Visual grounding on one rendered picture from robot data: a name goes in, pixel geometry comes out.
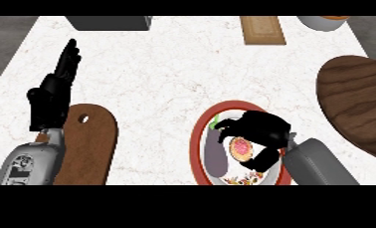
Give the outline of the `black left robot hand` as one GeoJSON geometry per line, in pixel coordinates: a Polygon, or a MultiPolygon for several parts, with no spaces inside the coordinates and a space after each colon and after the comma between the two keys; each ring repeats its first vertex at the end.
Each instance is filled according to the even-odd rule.
{"type": "Polygon", "coordinates": [[[54,72],[45,76],[39,87],[32,88],[26,93],[30,105],[30,131],[63,127],[79,62],[76,40],[70,39],[61,51],[54,72]]]}

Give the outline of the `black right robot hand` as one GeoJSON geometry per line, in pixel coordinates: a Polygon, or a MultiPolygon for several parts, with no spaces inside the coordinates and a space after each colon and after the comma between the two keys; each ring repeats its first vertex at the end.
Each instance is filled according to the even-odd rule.
{"type": "Polygon", "coordinates": [[[213,128],[221,129],[218,143],[234,136],[263,146],[255,158],[240,162],[249,170],[263,172],[278,160],[278,150],[287,147],[290,124],[274,114],[246,111],[238,119],[224,119],[213,128]]]}

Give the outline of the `red rimmed white plate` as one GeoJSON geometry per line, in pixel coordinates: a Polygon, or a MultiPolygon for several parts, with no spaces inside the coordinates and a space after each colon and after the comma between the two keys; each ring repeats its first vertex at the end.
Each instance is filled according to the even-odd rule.
{"type": "MultiPolygon", "coordinates": [[[[203,148],[206,139],[207,124],[213,122],[213,117],[237,118],[244,111],[260,111],[262,108],[244,101],[225,101],[215,104],[200,115],[190,134],[188,141],[188,162],[194,181],[199,185],[224,185],[224,182],[212,177],[204,170],[203,165],[203,148]]],[[[262,185],[288,185],[291,181],[290,175],[277,161],[266,171],[262,185]]]]}

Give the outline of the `dark wooden bowl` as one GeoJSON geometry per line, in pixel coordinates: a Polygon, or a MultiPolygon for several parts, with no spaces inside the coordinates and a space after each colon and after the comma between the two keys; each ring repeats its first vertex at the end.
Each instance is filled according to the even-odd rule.
{"type": "Polygon", "coordinates": [[[376,60],[339,56],[321,66],[315,94],[342,137],[376,157],[376,60]]]}

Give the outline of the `purple eggplant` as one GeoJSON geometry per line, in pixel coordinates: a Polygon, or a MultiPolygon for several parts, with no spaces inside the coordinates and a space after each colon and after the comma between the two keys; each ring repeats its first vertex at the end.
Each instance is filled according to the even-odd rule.
{"type": "Polygon", "coordinates": [[[213,128],[218,123],[218,115],[213,116],[212,122],[206,127],[206,137],[203,144],[203,167],[206,173],[219,178],[227,173],[227,155],[222,144],[218,143],[219,130],[213,128]]]}

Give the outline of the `brown wooden cutting board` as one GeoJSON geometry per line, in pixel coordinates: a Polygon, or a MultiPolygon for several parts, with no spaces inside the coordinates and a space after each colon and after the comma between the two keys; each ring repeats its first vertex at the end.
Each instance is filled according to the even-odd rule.
{"type": "MultiPolygon", "coordinates": [[[[47,141],[42,130],[33,142],[47,141]]],[[[64,156],[53,184],[103,185],[117,140],[113,115],[97,105],[72,105],[61,130],[64,156]]]]}

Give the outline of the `dark grey appliance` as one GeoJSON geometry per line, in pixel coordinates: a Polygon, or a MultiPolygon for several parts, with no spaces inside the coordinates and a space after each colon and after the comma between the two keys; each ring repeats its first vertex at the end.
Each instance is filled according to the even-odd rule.
{"type": "Polygon", "coordinates": [[[78,31],[148,31],[151,16],[67,16],[78,31]]]}

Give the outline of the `pale wooden board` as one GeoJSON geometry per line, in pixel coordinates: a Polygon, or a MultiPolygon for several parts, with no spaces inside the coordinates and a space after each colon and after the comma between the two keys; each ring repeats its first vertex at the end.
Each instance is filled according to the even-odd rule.
{"type": "Polygon", "coordinates": [[[275,16],[240,16],[243,43],[246,45],[284,45],[275,16]]]}

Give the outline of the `grey pot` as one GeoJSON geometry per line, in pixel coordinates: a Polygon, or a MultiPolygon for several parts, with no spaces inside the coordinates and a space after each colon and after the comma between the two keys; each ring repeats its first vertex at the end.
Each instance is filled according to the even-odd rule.
{"type": "Polygon", "coordinates": [[[300,23],[312,30],[334,31],[349,19],[347,16],[299,16],[300,23]]]}

